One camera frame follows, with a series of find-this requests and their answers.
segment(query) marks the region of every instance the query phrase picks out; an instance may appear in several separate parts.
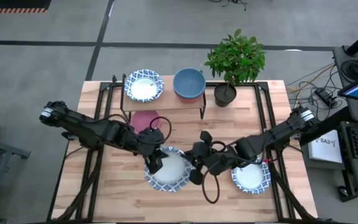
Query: white paper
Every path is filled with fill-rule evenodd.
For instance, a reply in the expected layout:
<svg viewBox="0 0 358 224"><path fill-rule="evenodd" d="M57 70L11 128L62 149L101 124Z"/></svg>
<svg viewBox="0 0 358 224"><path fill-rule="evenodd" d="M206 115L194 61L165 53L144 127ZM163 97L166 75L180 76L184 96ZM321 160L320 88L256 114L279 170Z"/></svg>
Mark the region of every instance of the white paper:
<svg viewBox="0 0 358 224"><path fill-rule="evenodd" d="M310 159L342 163L337 131L332 130L309 142L309 157Z"/></svg>

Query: green leaves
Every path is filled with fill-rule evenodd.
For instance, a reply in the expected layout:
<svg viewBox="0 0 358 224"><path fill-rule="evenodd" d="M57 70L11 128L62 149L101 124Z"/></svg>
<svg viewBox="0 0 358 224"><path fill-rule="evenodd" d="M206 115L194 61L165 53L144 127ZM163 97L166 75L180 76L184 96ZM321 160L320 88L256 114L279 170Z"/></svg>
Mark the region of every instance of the green leaves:
<svg viewBox="0 0 358 224"><path fill-rule="evenodd" d="M237 37L238 35L240 35L241 33L241 29L237 29L235 32L234 32L234 37Z"/></svg>
<svg viewBox="0 0 358 224"><path fill-rule="evenodd" d="M212 76L221 77L231 84L254 81L260 70L265 67L263 45L258 44L255 37L241 36L241 29L229 38L223 39L219 46L208 53L208 61L204 63L212 70Z"/></svg>

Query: power adapter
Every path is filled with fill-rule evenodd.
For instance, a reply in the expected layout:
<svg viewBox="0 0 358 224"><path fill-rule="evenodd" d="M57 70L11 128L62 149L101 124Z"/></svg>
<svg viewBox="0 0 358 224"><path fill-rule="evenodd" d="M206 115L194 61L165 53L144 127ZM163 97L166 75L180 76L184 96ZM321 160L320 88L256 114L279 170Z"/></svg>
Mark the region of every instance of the power adapter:
<svg viewBox="0 0 358 224"><path fill-rule="evenodd" d="M320 97L321 101L323 101L328 108L332 109L338 104L333 96L329 94L324 88L318 88L316 91L314 91L314 93Z"/></svg>

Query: blue patterned plate rim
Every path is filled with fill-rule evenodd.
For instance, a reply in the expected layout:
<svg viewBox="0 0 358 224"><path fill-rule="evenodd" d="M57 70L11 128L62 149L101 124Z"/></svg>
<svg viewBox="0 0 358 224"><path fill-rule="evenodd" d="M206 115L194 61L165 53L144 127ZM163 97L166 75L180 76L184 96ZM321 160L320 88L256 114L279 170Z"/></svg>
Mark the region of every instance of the blue patterned plate rim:
<svg viewBox="0 0 358 224"><path fill-rule="evenodd" d="M137 98L132 95L131 86L137 79L140 79L140 78L149 78L156 84L157 92L154 95L152 95L150 98L140 99L140 98ZM125 91L126 95L130 99L141 102L141 103L147 103L147 102L156 100L163 92L163 89L164 89L164 81L162 80L162 77L157 72L155 72L151 69L140 69L138 71L132 72L127 77L127 79L125 81L125 85L124 85L124 91Z"/></svg>
<svg viewBox="0 0 358 224"><path fill-rule="evenodd" d="M247 187L244 187L243 185L240 184L240 182L237 179L237 171L241 168L236 167L231 171L231 178L234 181L235 185L242 190L245 193L249 193L249 194L261 194L263 193L266 189L268 189L269 185L270 185L270 180L271 180L271 175L270 175L270 171L269 171L269 167L268 165L263 162L259 165L259 168L262 171L262 182L259 184L258 187L254 188L254 189L248 189Z"/></svg>
<svg viewBox="0 0 358 224"><path fill-rule="evenodd" d="M178 148L172 147L172 146L161 146L160 150L162 152L172 151L172 152L178 153L179 155L185 154ZM192 169L194 169L194 167L191 165L191 163L189 161L187 161L186 159L183 159L183 161L185 163L185 171L184 171L182 177L175 183L166 184L166 183L159 182L158 180L156 180L153 177L152 174L150 174L149 168L146 165L144 165L144 171L145 171L144 178L155 190L165 191L165 192L177 192L179 189L184 187L189 182L190 171Z"/></svg>

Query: black floor stripe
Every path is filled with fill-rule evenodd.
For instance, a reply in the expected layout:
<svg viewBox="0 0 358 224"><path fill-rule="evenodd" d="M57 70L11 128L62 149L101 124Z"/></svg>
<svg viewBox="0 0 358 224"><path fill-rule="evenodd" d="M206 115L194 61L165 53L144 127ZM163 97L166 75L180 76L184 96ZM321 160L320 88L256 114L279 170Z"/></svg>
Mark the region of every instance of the black floor stripe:
<svg viewBox="0 0 358 224"><path fill-rule="evenodd" d="M98 61L104 34L106 33L107 25L109 23L110 13L112 11L113 3L114 3L114 0L109 0L109 3L107 4L106 12L104 13L104 17L103 17L103 21L102 21L102 26L100 27L98 40L97 40L96 46L93 50L93 54L92 54L91 62L89 63L88 71L86 72L85 81L92 80L94 68L96 67L96 62Z"/></svg>
<svg viewBox="0 0 358 224"><path fill-rule="evenodd" d="M0 45L93 47L96 42L0 40Z"/></svg>
<svg viewBox="0 0 358 224"><path fill-rule="evenodd" d="M102 47L123 47L123 48L164 48L164 49L212 49L218 44L174 44L174 43L125 43L125 42L103 42ZM330 52L334 47L313 47L313 46L283 46L264 45L264 50L301 50L301 51L323 51Z"/></svg>

